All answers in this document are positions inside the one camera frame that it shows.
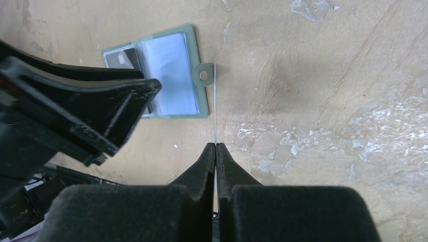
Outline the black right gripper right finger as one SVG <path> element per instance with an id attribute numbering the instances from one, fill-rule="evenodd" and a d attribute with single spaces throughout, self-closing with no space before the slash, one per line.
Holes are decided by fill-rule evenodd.
<path id="1" fill-rule="evenodd" d="M 380 241 L 360 194 L 339 186 L 264 186 L 216 145 L 221 241 Z"/>

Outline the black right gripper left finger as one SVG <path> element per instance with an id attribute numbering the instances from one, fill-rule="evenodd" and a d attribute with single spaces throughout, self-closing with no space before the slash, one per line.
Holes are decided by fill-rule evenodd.
<path id="1" fill-rule="evenodd" d="M 164 186 L 73 185 L 54 199 L 37 241 L 211 241 L 216 147 Z"/>

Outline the black VIP card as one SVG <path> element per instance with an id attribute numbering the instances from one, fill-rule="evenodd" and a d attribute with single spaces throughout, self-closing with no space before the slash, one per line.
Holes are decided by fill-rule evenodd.
<path id="1" fill-rule="evenodd" d="M 217 64 L 213 64 L 213 118 L 214 118 L 214 144 L 217 139 Z"/>
<path id="2" fill-rule="evenodd" d="M 142 54 L 133 46 L 106 50 L 102 56 L 107 68 L 135 69 L 141 72 L 145 79 L 150 79 Z"/>

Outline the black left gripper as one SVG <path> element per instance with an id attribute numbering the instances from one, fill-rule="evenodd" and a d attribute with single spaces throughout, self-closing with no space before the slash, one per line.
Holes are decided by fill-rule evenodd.
<path id="1" fill-rule="evenodd" d="M 79 81 L 9 56 L 1 74 L 1 239 L 39 223 L 25 187 L 58 152 L 86 166 L 104 163 L 128 141 L 162 86 L 156 79 Z"/>

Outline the teal card holder wallet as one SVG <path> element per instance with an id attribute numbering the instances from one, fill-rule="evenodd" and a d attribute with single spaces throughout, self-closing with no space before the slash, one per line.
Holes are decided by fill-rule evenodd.
<path id="1" fill-rule="evenodd" d="M 184 24 L 106 48 L 101 54 L 125 46 L 133 46 L 142 54 L 150 79 L 159 80 L 162 86 L 142 118 L 209 116 L 206 87 L 213 84 L 213 64 L 200 61 L 193 25 Z"/>

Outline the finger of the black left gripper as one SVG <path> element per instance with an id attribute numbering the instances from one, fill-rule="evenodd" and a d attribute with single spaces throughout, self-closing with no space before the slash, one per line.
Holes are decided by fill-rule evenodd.
<path id="1" fill-rule="evenodd" d="M 97 68 L 56 64 L 23 52 L 1 41 L 1 60 L 9 56 L 16 57 L 37 69 L 53 75 L 79 81 L 144 79 L 144 75 L 141 71 L 135 69 Z"/>

